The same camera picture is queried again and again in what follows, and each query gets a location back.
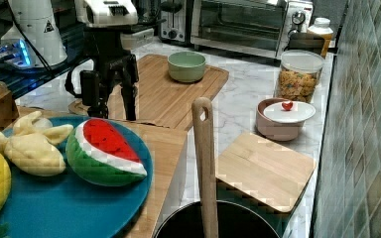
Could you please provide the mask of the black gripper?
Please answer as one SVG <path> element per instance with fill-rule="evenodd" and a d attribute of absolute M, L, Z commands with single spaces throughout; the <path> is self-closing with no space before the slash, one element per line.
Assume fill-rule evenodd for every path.
<path fill-rule="evenodd" d="M 80 75 L 82 102 L 90 117 L 108 117 L 108 97 L 115 85 L 121 86 L 126 119 L 136 120 L 136 83 L 139 81 L 136 57 L 123 48 L 120 32 L 114 29 L 84 29 L 83 55 L 93 62 L 92 70 Z"/>

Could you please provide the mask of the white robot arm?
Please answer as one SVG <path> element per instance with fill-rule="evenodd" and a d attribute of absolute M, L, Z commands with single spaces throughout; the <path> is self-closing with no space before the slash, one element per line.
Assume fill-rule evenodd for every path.
<path fill-rule="evenodd" d="M 131 0 L 75 0 L 78 20 L 85 24 L 83 55 L 93 62 L 92 70 L 79 73 L 82 104 L 91 117 L 108 117 L 108 99 L 116 85 L 127 120 L 136 119 L 136 57 L 126 50 L 120 35 L 138 23 Z"/>

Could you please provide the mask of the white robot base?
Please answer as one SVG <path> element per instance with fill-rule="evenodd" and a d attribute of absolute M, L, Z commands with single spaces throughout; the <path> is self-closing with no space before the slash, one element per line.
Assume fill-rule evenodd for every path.
<path fill-rule="evenodd" d="M 51 0 L 8 0 L 13 26 L 1 37 L 14 44 L 8 64 L 20 69 L 47 67 L 67 59 Z"/>

